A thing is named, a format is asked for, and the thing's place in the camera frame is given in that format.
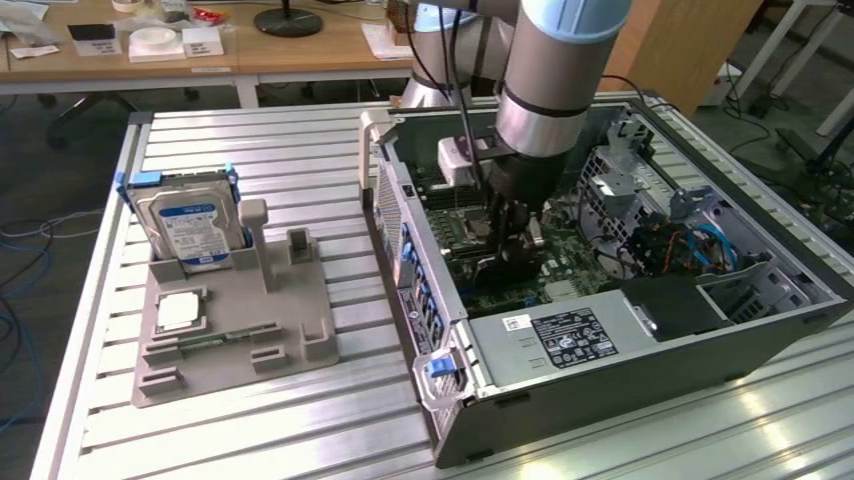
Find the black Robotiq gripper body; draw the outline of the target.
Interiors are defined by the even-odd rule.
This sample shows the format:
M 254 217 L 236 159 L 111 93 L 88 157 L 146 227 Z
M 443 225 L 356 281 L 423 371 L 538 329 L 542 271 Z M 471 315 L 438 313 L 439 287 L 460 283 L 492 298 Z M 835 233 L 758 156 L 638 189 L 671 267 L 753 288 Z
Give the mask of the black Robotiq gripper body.
M 492 159 L 488 183 L 508 201 L 544 202 L 555 192 L 565 170 L 565 156 L 506 155 Z

